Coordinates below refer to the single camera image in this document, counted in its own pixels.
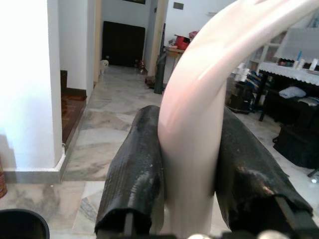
white cloth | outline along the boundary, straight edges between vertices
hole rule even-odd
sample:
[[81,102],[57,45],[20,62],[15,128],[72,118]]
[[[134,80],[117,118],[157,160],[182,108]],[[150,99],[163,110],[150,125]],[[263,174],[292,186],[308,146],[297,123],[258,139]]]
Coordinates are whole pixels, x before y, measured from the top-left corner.
[[319,57],[319,28],[291,28],[278,48],[275,57],[296,60],[300,51],[301,58],[311,63]]
[[305,69],[297,70],[292,67],[278,66],[276,63],[262,62],[259,69],[288,78],[319,86],[319,76],[308,73]]
[[279,95],[285,99],[289,99],[292,97],[305,97],[306,93],[296,86],[289,86],[288,88],[279,91]]

marble floor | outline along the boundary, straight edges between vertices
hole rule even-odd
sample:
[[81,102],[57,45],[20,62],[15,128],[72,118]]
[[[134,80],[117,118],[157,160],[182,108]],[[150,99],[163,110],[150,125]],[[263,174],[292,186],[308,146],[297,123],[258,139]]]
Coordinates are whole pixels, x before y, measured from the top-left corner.
[[[61,184],[8,184],[0,209],[25,208],[41,214],[52,239],[94,239],[94,224],[109,165],[128,134],[136,112],[159,106],[156,95],[134,68],[110,66],[96,85],[83,114],[79,136]],[[319,184],[312,184],[308,169],[295,166],[273,149],[280,127],[259,114],[237,115],[278,161],[297,191],[313,206],[319,225]],[[214,200],[211,234],[226,231]]]

red fire extinguisher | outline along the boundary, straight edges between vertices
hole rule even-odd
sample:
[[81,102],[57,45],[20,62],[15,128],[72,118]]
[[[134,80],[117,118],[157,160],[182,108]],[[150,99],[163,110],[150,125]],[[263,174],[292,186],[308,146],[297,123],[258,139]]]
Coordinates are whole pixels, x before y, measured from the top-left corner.
[[2,198],[7,192],[5,179],[4,179],[4,173],[0,161],[0,198]]

metal bolt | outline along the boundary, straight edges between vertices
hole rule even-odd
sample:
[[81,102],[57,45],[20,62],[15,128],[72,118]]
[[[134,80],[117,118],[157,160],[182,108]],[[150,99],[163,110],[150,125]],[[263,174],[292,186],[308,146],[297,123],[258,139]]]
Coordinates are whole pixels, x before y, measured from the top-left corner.
[[211,239],[211,238],[204,234],[194,234],[194,235],[191,235],[188,239]]
[[319,183],[319,176],[314,176],[311,178],[312,183]]
[[268,230],[260,233],[257,239],[289,239],[289,237],[280,232]]

black rubber padding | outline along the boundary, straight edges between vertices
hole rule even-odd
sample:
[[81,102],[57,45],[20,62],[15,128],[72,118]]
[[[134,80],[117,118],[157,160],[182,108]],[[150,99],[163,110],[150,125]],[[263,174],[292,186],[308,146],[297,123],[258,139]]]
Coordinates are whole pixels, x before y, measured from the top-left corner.
[[253,227],[274,220],[269,217],[275,196],[285,198],[292,210],[312,214],[311,206],[297,193],[270,152],[226,108],[216,195],[224,221],[231,230],[257,231]]
[[49,227],[38,213],[25,209],[0,211],[0,239],[49,239]]
[[123,232],[125,216],[134,214],[136,233],[148,234],[155,208],[156,220],[163,220],[163,166],[158,139],[160,109],[141,109],[113,159],[101,199],[95,232],[103,229]]

